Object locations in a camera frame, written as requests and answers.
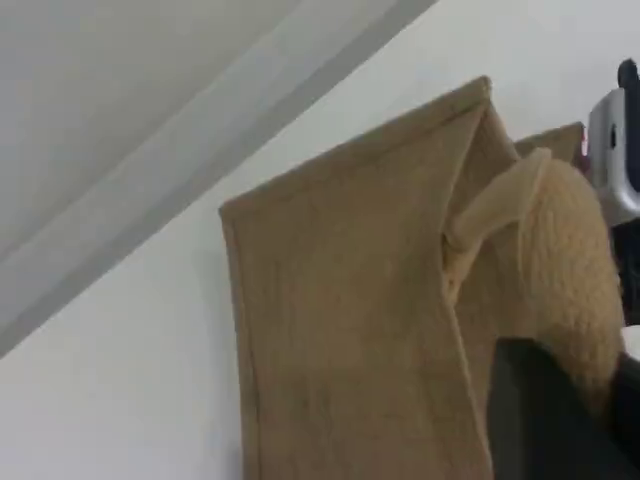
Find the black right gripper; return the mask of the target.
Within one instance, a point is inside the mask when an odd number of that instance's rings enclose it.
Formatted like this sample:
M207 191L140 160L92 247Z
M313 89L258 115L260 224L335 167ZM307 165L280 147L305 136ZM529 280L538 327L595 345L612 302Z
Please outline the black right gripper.
M621 281L625 325L639 324L640 224L635 219L615 226L612 240Z

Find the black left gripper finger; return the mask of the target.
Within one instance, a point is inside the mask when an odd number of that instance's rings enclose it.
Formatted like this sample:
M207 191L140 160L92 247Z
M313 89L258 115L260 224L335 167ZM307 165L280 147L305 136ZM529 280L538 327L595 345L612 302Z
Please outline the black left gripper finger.
M612 431L625 453L639 452L639 361L621 355L612 385Z
M593 417L556 359L530 339L496 343L487 433L497 479L636 479L639 452Z

